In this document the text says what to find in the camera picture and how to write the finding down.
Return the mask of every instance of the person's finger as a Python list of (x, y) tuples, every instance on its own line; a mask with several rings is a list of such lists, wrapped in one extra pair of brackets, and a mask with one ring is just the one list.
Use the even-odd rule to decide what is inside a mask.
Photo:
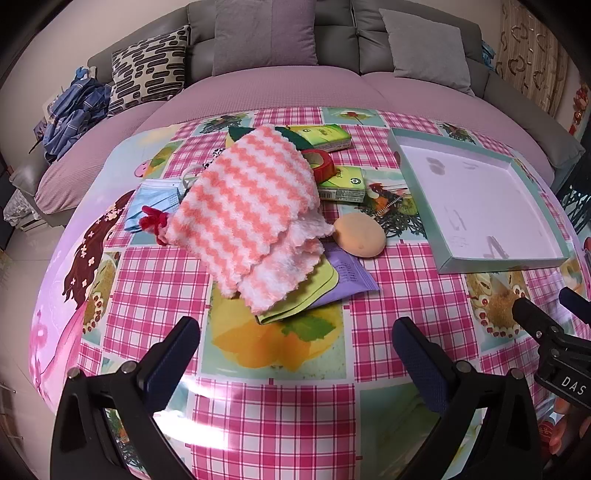
[(583, 423), (579, 427), (579, 437), (580, 438), (583, 438), (583, 436), (587, 432), (587, 429), (589, 428), (589, 425), (591, 425), (591, 417), (587, 417), (586, 419), (584, 419)]
[(562, 440), (558, 439), (557, 443), (548, 446), (550, 455), (556, 455), (562, 448)]
[(552, 429), (552, 436), (550, 437), (550, 446), (556, 445), (558, 442), (561, 441), (562, 435), (566, 431), (566, 426), (568, 423), (568, 417), (562, 417), (554, 428)]
[(556, 413), (560, 413), (561, 415), (566, 415), (569, 410), (570, 403), (563, 398), (556, 397), (556, 401), (554, 402), (554, 411)]

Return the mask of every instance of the sofa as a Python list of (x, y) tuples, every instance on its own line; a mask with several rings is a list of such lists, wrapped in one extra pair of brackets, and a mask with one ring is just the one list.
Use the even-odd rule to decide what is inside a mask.
[[(460, 29), (475, 97), (420, 80), (394, 77), (380, 8)], [(317, 0), (318, 66), (264, 67), (212, 76), (215, 0), (170, 12), (91, 57), (97, 78), (112, 83), (111, 55), (144, 38), (191, 25), (186, 85), (166, 102), (106, 118), (51, 166), (23, 161), (12, 183), (50, 225), (65, 225), (110, 152), (131, 135), (223, 113), (292, 106), (389, 110), (469, 127), (518, 150), (556, 192), (583, 147), (552, 117), (484, 65), (477, 24), (407, 0)]]

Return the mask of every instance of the purple package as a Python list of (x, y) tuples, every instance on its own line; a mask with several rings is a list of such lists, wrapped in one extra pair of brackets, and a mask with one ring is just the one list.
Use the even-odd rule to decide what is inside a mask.
[(374, 278), (353, 255), (348, 254), (334, 242), (324, 243), (324, 254), (339, 274), (336, 287), (322, 295), (308, 309), (320, 307), (363, 291), (379, 290)]

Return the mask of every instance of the pink and white fuzzy towel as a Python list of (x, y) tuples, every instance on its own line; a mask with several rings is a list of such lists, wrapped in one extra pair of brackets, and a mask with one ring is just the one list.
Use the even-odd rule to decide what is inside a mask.
[(334, 227), (318, 212), (308, 162), (263, 125), (202, 172), (168, 223), (169, 243), (205, 262), (222, 295), (241, 292), (254, 314), (295, 290)]

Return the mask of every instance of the gray leather sofa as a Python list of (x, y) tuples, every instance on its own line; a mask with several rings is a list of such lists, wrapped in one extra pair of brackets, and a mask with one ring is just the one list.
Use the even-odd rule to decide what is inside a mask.
[[(317, 0), (314, 36), (319, 64), (340, 67), (361, 75), (392, 72), (394, 65), (388, 34), (379, 8), (419, 15), (460, 29), (472, 90), (477, 97), (512, 118), (538, 143), (554, 169), (552, 188), (557, 191), (584, 149), (552, 117), (484, 65), (482, 35), (477, 24), (407, 0)], [(88, 65), (97, 67), (97, 77), (101, 82), (110, 83), (111, 54), (114, 51), (143, 38), (167, 33), (187, 23), (191, 25), (191, 43), (186, 57), (186, 82), (190, 86), (212, 75), (214, 0), (192, 2), (154, 20), (91, 57)], [(78, 151), (84, 139), (83, 137), (78, 142), (81, 143), (77, 144)], [(73, 209), (46, 215), (35, 204), (35, 194), (46, 169), (44, 161), (31, 158), (19, 166), (11, 181), (23, 191), (49, 224), (65, 225)]]

